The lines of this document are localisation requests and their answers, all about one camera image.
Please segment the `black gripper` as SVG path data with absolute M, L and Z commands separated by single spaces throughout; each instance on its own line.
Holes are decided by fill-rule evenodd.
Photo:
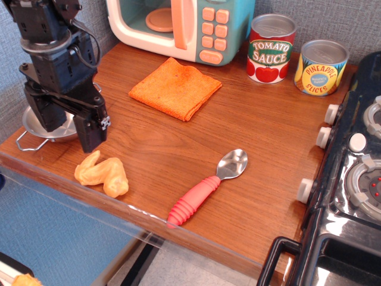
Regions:
M 92 81 L 97 68 L 92 67 L 76 50 L 59 52 L 57 55 L 32 55 L 31 63 L 23 63 L 19 71 L 27 82 L 40 85 L 43 89 L 66 94 L 85 81 Z M 67 121 L 65 111 L 52 103 L 47 95 L 33 95 L 24 89 L 24 93 L 41 126 L 52 132 Z M 107 140 L 108 120 L 105 124 L 91 117 L 77 114 L 73 117 L 76 132 L 84 153 L 93 152 Z

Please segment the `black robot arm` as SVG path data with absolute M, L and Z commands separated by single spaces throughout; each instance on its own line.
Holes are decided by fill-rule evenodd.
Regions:
M 47 132 L 62 126 L 68 113 L 82 149 L 91 153 L 107 139 L 110 117 L 105 100 L 93 84 L 101 60 L 94 53 L 95 36 L 80 21 L 79 1 L 4 1 L 21 33 L 20 44 L 32 63 L 25 75 L 24 94 Z

